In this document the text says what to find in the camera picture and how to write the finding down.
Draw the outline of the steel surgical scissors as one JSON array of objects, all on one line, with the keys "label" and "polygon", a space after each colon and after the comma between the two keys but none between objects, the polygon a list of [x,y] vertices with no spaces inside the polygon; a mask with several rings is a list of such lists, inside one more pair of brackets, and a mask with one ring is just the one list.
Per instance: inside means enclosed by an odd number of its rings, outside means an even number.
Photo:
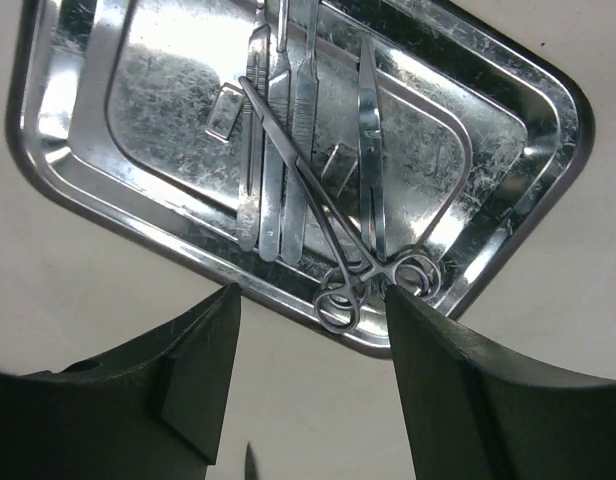
[{"label": "steel surgical scissors", "polygon": [[245,452],[244,479],[259,480],[257,460],[251,443],[247,444]]}]

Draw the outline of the steel instrument tray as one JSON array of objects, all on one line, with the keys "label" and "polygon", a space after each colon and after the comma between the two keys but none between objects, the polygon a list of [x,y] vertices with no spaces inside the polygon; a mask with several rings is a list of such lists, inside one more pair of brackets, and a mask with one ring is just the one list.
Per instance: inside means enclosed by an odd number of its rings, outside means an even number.
[{"label": "steel instrument tray", "polygon": [[[301,261],[237,242],[241,112],[205,132],[238,87],[252,1],[26,1],[6,131],[46,197],[309,327],[334,262],[309,220]],[[360,44],[381,98],[387,251],[416,245],[444,274],[433,307],[460,317],[581,172],[594,117],[556,67],[448,1],[322,1],[313,167],[356,150]],[[355,172],[331,197],[358,217]]]}]

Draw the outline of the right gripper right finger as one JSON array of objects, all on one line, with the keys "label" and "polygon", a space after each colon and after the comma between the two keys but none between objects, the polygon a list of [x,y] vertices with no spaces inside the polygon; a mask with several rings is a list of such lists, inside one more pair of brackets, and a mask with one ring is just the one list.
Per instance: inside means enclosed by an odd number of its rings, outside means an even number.
[{"label": "right gripper right finger", "polygon": [[616,380],[550,365],[399,287],[386,319],[419,479],[616,479]]}]

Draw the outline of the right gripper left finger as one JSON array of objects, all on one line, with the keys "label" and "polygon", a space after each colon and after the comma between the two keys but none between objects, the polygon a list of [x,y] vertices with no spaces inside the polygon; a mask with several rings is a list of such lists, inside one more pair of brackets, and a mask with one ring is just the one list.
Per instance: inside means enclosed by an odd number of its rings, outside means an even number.
[{"label": "right gripper left finger", "polygon": [[0,479],[202,479],[241,316],[231,284],[63,371],[0,372]]}]

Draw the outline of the beige surgical cloth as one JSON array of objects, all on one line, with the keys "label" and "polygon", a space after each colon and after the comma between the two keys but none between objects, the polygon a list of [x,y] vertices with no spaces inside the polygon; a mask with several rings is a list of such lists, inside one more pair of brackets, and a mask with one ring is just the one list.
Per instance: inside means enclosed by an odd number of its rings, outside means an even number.
[{"label": "beige surgical cloth", "polygon": [[[467,1],[567,73],[596,135],[577,180],[463,315],[541,361],[616,379],[616,1]],[[22,5],[0,1],[0,370],[61,370],[181,314],[216,285],[40,195],[10,154],[6,101]],[[390,362],[250,300],[212,479],[410,479]]]}]

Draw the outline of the steel forceps with rings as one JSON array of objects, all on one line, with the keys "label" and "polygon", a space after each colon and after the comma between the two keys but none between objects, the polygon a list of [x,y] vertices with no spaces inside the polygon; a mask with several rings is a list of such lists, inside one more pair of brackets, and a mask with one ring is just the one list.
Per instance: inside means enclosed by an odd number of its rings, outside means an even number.
[{"label": "steel forceps with rings", "polygon": [[330,220],[335,219],[357,248],[362,250],[364,246],[359,233],[337,208],[266,100],[246,77],[241,76],[239,83],[267,136],[281,155],[287,170],[301,186],[306,202],[336,261],[336,266],[324,275],[314,295],[315,315],[329,332],[338,335],[347,334],[353,331],[361,320],[361,306],[367,288],[362,285],[357,276],[358,272],[348,262]]}]

